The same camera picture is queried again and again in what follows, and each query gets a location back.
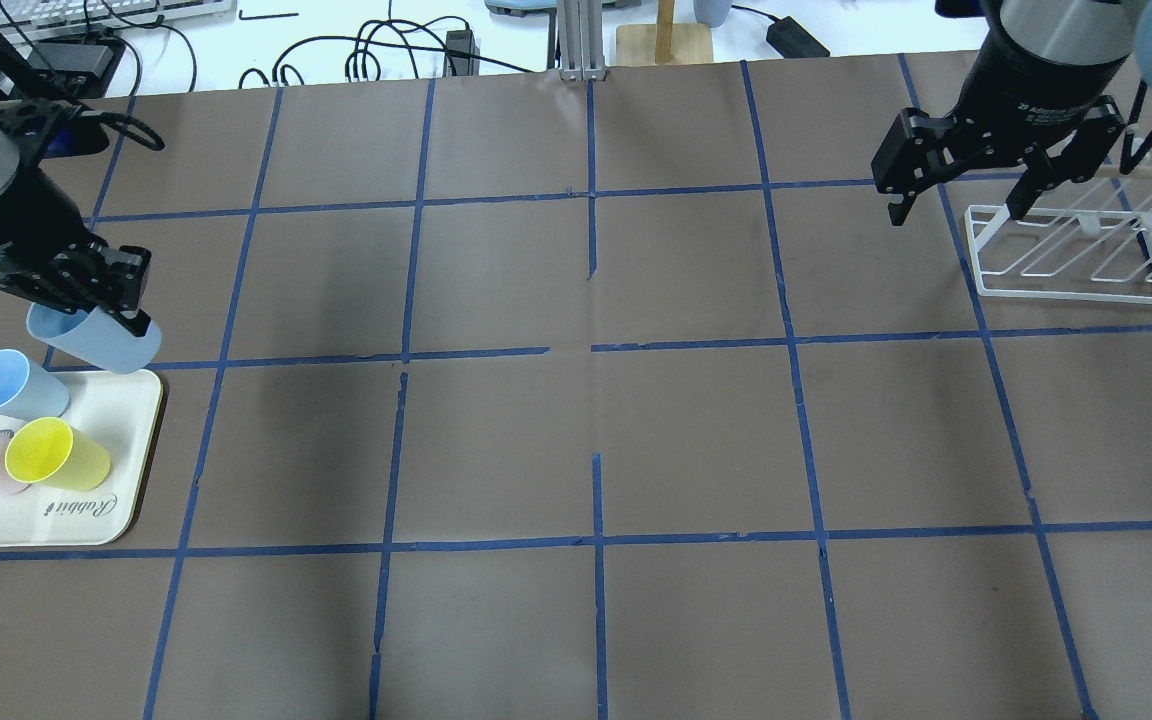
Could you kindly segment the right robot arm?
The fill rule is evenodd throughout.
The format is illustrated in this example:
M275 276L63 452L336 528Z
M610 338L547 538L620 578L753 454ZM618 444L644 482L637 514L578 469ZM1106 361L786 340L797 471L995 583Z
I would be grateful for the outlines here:
M890 196L890 223L970 170L1020 167L1006 206L1024 217L1068 182L1083 183L1124 141L1120 169L1152 149L1152 1L970 1L988 31L945 118L904 108L870 172Z

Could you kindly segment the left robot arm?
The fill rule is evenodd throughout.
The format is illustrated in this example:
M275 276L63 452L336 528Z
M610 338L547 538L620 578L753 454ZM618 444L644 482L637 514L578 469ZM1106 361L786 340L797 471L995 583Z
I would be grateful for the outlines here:
M151 252L97 236L40 165L65 128L106 120L113 114L41 99L0 106L0 291L58 313L109 316L145 338Z

